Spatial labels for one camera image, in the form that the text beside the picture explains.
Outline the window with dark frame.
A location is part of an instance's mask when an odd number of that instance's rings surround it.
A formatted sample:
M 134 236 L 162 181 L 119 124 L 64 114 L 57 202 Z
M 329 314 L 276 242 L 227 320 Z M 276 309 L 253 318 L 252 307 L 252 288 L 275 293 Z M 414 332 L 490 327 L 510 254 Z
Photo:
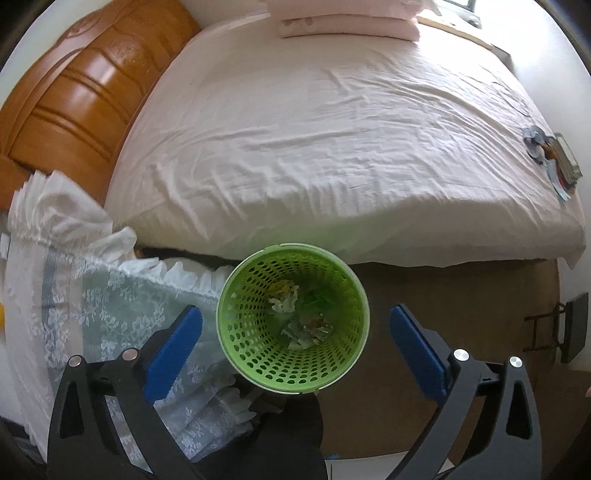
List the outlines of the window with dark frame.
M 475 28 L 481 29 L 482 23 L 480 17 L 475 13 L 476 0 L 442 0 L 438 4 L 450 12 L 454 12 L 462 20 Z

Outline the wooden headboard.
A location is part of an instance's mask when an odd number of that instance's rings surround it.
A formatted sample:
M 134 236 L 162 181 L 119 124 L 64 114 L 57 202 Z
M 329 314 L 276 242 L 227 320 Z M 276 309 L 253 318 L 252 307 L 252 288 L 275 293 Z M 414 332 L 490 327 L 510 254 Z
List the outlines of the wooden headboard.
M 103 203 L 126 137 L 200 28 L 178 1 L 112 1 L 75 22 L 1 109 L 1 208 L 36 171 L 59 170 Z

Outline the black stand on floor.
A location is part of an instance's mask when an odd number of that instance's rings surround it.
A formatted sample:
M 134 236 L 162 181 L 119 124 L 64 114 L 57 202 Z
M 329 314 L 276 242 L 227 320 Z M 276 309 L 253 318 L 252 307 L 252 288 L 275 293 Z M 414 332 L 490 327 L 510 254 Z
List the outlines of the black stand on floor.
M 532 336 L 530 344 L 523 352 L 558 349 L 560 363 L 571 363 L 586 346 L 589 301 L 590 295 L 585 292 L 566 303 L 558 302 L 550 312 L 525 317 L 524 322 L 532 324 Z M 538 343 L 539 324 L 542 320 L 550 320 L 552 326 L 551 340 L 545 345 Z

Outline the items on bed corner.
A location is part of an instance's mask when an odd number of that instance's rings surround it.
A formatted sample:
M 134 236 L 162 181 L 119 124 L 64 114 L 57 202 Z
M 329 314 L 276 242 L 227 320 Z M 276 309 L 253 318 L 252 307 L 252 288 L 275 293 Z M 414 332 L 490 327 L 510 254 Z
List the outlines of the items on bed corner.
M 546 170 L 558 197 L 564 202 L 570 200 L 583 173 L 565 137 L 558 132 L 546 134 L 541 127 L 531 125 L 522 129 L 522 139 L 530 158 Z

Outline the white lace nightstand cover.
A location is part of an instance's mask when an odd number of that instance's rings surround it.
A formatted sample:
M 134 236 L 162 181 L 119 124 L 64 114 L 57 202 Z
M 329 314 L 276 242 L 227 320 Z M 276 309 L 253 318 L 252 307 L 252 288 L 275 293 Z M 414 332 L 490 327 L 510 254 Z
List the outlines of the white lace nightstand cover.
M 198 461 L 252 428 L 215 327 L 230 268 L 140 259 L 131 228 L 75 182 L 36 173 L 14 194 L 3 303 L 15 390 L 32 442 L 48 449 L 50 417 L 68 360 L 112 360 L 141 347 L 189 305 L 204 329 L 156 411 L 185 456 Z

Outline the bed with pink sheet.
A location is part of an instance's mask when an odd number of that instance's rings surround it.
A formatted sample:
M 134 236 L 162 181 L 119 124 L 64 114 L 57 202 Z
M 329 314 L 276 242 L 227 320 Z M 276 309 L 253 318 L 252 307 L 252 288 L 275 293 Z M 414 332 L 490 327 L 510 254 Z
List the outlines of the bed with pink sheet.
M 300 242 L 351 264 L 575 264 L 583 208 L 528 155 L 532 125 L 545 119 L 524 87 L 471 41 L 283 39 L 250 15 L 166 69 L 105 207 L 143 244 L 233 260 Z

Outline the green perforated trash bin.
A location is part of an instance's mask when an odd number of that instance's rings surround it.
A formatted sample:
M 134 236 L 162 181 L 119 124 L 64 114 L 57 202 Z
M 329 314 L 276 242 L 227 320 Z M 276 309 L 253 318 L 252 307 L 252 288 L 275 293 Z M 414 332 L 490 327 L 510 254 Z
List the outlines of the green perforated trash bin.
M 222 350 L 238 373 L 274 393 L 315 393 L 344 377 L 370 331 L 363 285 L 345 262 L 280 244 L 240 263 L 216 307 Z

